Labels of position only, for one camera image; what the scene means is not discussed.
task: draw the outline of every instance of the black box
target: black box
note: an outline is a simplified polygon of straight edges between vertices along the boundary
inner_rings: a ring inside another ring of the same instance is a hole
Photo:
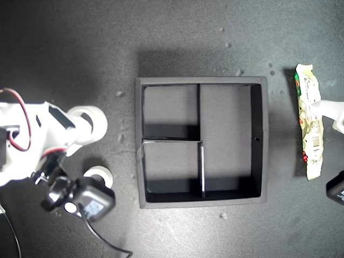
[[[135,109],[141,208],[266,201],[266,78],[138,78]]]

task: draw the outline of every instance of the green label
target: green label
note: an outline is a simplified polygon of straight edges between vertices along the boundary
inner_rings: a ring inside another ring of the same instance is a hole
[[[300,79],[299,79],[299,75],[297,74],[297,72],[295,72],[295,83],[296,83],[296,90],[297,90],[297,96],[301,96],[301,88],[300,88]]]

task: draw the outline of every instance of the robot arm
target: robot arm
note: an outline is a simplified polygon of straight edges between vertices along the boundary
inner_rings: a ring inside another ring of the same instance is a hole
[[[0,187],[29,177],[35,184],[50,186],[42,202],[47,211],[63,206],[80,217],[83,207],[90,221],[107,214],[114,207],[111,186],[92,177],[73,181],[60,166],[65,156],[106,134],[105,114],[95,106],[77,106],[65,113],[48,102],[25,104],[14,90],[3,91],[13,94],[18,104],[0,103]]]

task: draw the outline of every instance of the black cable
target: black cable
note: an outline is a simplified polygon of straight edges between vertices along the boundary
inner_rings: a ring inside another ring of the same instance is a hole
[[[88,229],[92,232],[92,234],[98,238],[101,242],[103,242],[104,244],[106,244],[107,246],[109,246],[110,248],[118,251],[118,252],[121,252],[121,253],[125,253],[125,254],[128,254],[128,256],[126,258],[130,258],[132,255],[133,255],[133,252],[132,251],[127,251],[127,250],[124,250],[124,249],[121,249],[121,248],[118,248],[112,244],[110,244],[108,241],[106,241],[104,238],[102,238],[94,229],[93,227],[91,226],[91,224],[89,223],[88,219],[86,218],[86,215],[83,211],[83,207],[81,204],[78,205],[79,207],[79,211],[80,211],[80,214],[81,214],[81,217],[83,219],[83,221],[86,223]]]
[[[11,227],[13,236],[15,237],[15,240],[16,240],[16,243],[17,243],[17,247],[18,247],[19,258],[22,258],[22,252],[21,252],[21,250],[20,250],[20,245],[19,245],[19,241],[18,241],[16,232],[15,232],[15,230],[13,229],[12,224],[11,224],[10,220],[8,219],[6,213],[3,213],[3,214],[5,215],[5,218],[6,218],[7,222],[9,223],[9,225],[10,225],[10,227]]]

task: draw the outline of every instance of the gray table surface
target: gray table surface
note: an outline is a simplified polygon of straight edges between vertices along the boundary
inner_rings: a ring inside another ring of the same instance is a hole
[[[312,63],[322,98],[344,100],[343,12],[341,0],[2,1],[0,85],[27,102],[104,110],[107,135],[64,166],[72,177],[94,164],[110,168],[117,207],[95,228],[135,257],[344,257],[344,209],[325,195],[326,182],[344,168],[344,135],[324,118],[322,176],[309,182],[293,82],[296,64]],[[267,202],[139,209],[135,78],[238,70],[268,78]],[[81,220],[43,211],[45,191],[29,180],[0,189],[23,257],[119,257]],[[16,257],[2,217],[0,235],[0,256]]]

